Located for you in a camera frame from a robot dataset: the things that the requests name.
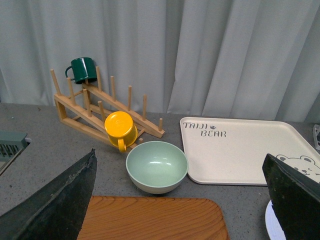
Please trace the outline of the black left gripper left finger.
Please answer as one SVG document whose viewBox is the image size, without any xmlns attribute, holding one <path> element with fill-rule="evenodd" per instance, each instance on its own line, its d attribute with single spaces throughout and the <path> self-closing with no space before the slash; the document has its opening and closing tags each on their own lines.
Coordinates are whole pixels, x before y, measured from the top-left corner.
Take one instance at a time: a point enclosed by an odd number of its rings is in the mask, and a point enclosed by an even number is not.
<svg viewBox="0 0 320 240">
<path fill-rule="evenodd" d="M 97 172 L 95 150 L 0 217 L 2 240 L 75 240 Z"/>
</svg>

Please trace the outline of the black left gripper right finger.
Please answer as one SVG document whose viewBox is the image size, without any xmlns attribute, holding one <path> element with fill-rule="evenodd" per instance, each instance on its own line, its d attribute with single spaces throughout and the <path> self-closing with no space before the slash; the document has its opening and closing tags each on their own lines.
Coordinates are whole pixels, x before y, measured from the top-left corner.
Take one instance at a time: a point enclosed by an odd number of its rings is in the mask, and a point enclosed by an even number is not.
<svg viewBox="0 0 320 240">
<path fill-rule="evenodd" d="M 320 184 L 267 154 L 262 171 L 272 209 L 287 240 L 320 238 Z"/>
</svg>

